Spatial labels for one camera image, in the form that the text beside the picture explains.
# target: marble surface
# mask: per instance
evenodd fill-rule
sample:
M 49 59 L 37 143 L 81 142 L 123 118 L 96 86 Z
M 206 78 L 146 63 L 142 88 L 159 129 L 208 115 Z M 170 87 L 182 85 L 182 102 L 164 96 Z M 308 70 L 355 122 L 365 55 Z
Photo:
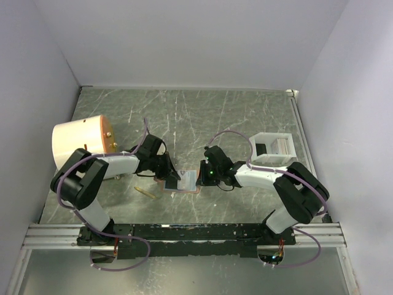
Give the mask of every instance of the marble surface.
M 258 132 L 293 135 L 297 160 L 306 165 L 300 135 L 285 92 L 226 90 L 102 90 L 84 88 L 73 120 L 104 114 L 114 128 L 118 150 L 140 140 L 143 117 L 151 134 L 163 138 L 177 169 L 199 168 L 206 143 L 218 131 L 230 128 L 252 136 Z M 216 144 L 235 162 L 245 160 L 248 143 L 224 134 Z M 160 198 L 152 200 L 134 186 Z M 125 175 L 102 183 L 98 200 L 115 222 L 230 223 L 261 222 L 281 201 L 277 193 L 245 187 L 224 192 L 202 187 L 198 194 L 161 192 L 151 178 Z M 79 220 L 60 208 L 50 192 L 41 223 L 74 224 Z

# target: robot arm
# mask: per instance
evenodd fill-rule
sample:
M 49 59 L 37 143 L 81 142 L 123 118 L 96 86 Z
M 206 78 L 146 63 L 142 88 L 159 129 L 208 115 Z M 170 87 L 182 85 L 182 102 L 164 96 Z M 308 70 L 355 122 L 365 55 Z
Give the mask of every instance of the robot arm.
M 61 198 L 68 205 L 72 205 L 95 229 L 111 233 L 114 222 L 96 199 L 103 179 L 150 170 L 159 180 L 171 178 L 180 180 L 169 153 L 162 147 L 165 147 L 163 140 L 149 134 L 134 155 L 90 159 L 79 165 L 64 180 Z M 73 165 L 90 155 L 91 153 L 84 149 L 77 149 L 52 179 L 51 190 L 56 192 L 60 178 Z
M 276 191 L 282 200 L 282 206 L 272 212 L 263 222 L 274 234 L 280 234 L 296 223 L 308 224 L 322 208 L 322 203 L 310 189 L 297 186 L 300 182 L 279 173 L 253 170 L 245 162 L 233 163 L 218 146 L 206 148 L 206 160 L 200 164 L 198 185 L 216 186 L 223 181 L 233 187 L 260 187 Z M 277 170 L 288 171 L 309 183 L 327 200 L 327 189 L 298 162 L 288 167 L 277 167 Z

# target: white holder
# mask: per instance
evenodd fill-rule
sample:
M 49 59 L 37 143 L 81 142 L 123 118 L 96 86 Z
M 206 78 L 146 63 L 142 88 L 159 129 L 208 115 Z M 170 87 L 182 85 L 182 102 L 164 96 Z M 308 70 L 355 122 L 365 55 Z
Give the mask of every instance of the white holder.
M 111 123 L 103 115 L 58 124 L 53 128 L 52 152 L 58 170 L 78 148 L 92 154 L 107 154 L 115 152 L 116 146 Z
M 271 150 L 271 144 L 278 138 L 284 138 L 288 140 L 289 154 L 274 154 Z M 291 133 L 267 133 L 260 132 L 252 137 L 250 137 L 252 143 L 252 162 L 258 163 L 279 163 L 281 165 L 287 163 L 290 159 L 296 158 L 296 151 L 294 146 L 294 139 Z M 266 145 L 266 154 L 257 155 L 256 144 Z

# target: black mounting base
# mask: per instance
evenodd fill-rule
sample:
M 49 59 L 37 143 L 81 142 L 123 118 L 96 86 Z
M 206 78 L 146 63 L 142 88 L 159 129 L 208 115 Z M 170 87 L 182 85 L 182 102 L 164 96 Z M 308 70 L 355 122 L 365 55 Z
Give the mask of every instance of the black mounting base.
M 150 256 L 210 256 L 240 255 L 256 258 L 257 246 L 294 245 L 293 230 L 272 234 L 263 224 L 115 224 L 114 233 L 134 235 L 146 239 L 151 246 Z M 146 245 L 137 240 L 120 239 L 118 259 L 133 259 L 146 255 Z M 113 245 L 114 239 L 104 242 L 99 236 L 82 227 L 78 246 Z

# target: white enclosure wall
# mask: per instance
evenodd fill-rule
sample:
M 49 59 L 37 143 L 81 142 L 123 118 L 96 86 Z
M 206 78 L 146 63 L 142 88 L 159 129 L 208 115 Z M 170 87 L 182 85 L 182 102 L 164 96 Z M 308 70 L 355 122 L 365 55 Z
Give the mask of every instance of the white enclosure wall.
M 393 1 L 350 1 L 300 91 L 300 114 L 362 294 L 392 294 Z
M 55 171 L 51 135 L 78 85 L 33 0 L 0 2 L 0 294 Z
M 299 89 L 348 0 L 35 0 L 81 85 Z

